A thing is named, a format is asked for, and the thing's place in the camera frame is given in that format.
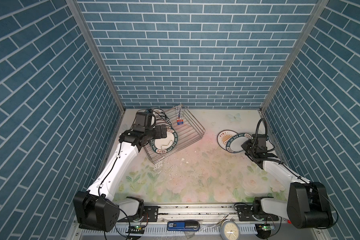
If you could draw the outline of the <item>metal wire dish rack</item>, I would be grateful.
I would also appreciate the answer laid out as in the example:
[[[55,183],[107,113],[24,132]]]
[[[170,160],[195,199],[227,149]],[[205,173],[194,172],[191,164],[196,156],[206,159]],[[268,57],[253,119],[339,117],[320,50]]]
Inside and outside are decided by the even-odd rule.
[[[178,105],[171,109],[153,109],[157,125],[167,127],[167,137],[151,140],[144,151],[147,158],[157,164],[174,153],[201,140],[206,132],[188,107]]]

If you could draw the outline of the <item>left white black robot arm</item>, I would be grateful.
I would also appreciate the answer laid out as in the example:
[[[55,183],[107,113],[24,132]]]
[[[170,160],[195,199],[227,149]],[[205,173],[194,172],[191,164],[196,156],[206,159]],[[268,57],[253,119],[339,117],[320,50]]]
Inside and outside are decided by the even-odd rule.
[[[119,220],[140,220],[144,201],[127,197],[113,203],[116,188],[139,151],[151,140],[167,137],[167,127],[134,127],[120,135],[118,147],[104,170],[85,191],[75,194],[73,204],[81,229],[110,232]]]

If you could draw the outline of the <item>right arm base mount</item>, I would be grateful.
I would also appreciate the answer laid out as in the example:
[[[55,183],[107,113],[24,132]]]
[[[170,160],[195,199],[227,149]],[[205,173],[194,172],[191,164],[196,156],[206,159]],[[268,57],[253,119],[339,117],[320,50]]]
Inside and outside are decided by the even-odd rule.
[[[280,218],[275,215],[269,215],[263,212],[255,212],[252,205],[247,205],[244,203],[234,205],[234,210],[237,211],[239,221],[241,222],[257,221],[272,223],[280,220]]]

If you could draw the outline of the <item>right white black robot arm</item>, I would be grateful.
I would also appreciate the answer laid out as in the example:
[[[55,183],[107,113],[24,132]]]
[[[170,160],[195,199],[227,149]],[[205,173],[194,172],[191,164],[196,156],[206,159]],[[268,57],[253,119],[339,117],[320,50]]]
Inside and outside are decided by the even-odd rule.
[[[329,229],[336,225],[339,215],[333,217],[332,211],[336,209],[323,184],[292,171],[275,154],[268,152],[265,140],[247,140],[241,147],[251,161],[274,176],[288,192],[286,201],[256,197],[252,207],[254,216],[267,214],[282,217],[297,229]]]

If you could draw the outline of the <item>green rim white plate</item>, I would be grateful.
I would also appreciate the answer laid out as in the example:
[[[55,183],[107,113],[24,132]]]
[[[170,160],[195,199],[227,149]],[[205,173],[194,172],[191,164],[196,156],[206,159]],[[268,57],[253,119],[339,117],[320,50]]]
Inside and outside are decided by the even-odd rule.
[[[246,141],[251,139],[252,139],[252,135],[248,133],[236,134],[227,141],[226,150],[232,154],[241,153],[244,151],[242,148],[242,144],[244,144]]]

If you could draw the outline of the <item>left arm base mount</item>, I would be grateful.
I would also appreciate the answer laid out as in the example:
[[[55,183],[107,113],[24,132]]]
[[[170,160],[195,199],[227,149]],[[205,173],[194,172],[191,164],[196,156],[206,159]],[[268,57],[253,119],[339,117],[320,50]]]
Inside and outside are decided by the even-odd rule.
[[[118,222],[157,222],[159,214],[159,206],[144,206],[144,210],[139,210],[138,213],[134,216],[125,217],[125,215],[120,212],[120,217],[122,217]]]

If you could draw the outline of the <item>orange sunburst pattern plate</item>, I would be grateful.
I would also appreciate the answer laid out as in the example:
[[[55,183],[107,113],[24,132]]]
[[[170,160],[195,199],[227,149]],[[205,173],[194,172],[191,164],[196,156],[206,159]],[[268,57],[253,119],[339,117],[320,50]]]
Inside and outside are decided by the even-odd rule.
[[[228,140],[230,140],[232,137],[237,135],[238,133],[232,130],[223,130],[217,135],[217,142],[218,145],[223,149],[226,150],[226,145]]]

